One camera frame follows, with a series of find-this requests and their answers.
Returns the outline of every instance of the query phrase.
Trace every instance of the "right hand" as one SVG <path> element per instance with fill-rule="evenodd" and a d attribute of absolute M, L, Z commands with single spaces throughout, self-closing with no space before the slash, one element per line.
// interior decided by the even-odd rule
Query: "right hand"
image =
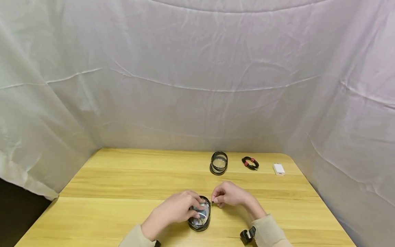
<path fill-rule="evenodd" d="M 253 197 L 250 193 L 230 181 L 218 185 L 211 195 L 211 200 L 222 208 L 225 204 L 231 206 L 245 206 L 247 200 Z"/>

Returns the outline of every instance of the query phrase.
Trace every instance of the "white charger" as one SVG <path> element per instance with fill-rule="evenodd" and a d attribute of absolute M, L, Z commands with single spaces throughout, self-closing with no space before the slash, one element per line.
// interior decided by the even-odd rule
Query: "white charger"
<path fill-rule="evenodd" d="M 274 163 L 273 169 L 277 176 L 285 176 L 285 171 L 282 167 L 282 164 Z"/>

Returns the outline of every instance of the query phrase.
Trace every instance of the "left hand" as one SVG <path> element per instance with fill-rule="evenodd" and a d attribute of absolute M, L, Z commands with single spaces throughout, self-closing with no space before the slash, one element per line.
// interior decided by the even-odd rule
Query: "left hand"
<path fill-rule="evenodd" d="M 200 205 L 204 202 L 205 201 L 192 190 L 186 190 L 170 196 L 155 208 L 144 223 L 141 224 L 141 230 L 144 236 L 154 241 L 156 236 L 169 224 L 187 221 L 191 217 L 199 218 L 199 214 L 195 210 L 189 208 L 194 206 L 199 210 L 204 210 L 205 207 Z"/>

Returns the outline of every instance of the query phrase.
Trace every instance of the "hand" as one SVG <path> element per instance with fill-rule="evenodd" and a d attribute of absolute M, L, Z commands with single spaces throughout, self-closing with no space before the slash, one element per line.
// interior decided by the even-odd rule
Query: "hand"
<path fill-rule="evenodd" d="M 218 185 L 211 195 L 211 200 L 220 208 L 223 208 L 225 204 L 231 206 L 241 205 L 248 211 L 253 221 L 267 215 L 253 195 L 230 181 L 225 181 Z"/>
<path fill-rule="evenodd" d="M 218 185 L 211 195 L 211 200 L 222 208 L 225 204 L 231 206 L 245 205 L 250 193 L 230 181 Z"/>
<path fill-rule="evenodd" d="M 195 210 L 189 208 L 194 206 L 199 210 L 204 210 L 205 207 L 200 205 L 204 202 L 192 190 L 174 194 L 152 211 L 144 223 L 141 224 L 141 231 L 146 238 L 154 241 L 157 235 L 169 224 L 187 221 L 191 217 L 200 218 Z"/>

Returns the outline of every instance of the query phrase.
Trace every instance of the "dark floor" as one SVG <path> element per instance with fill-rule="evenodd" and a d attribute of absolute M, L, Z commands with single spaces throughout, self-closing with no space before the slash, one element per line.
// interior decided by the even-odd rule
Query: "dark floor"
<path fill-rule="evenodd" d="M 50 203 L 0 179 L 0 247 L 15 246 Z"/>

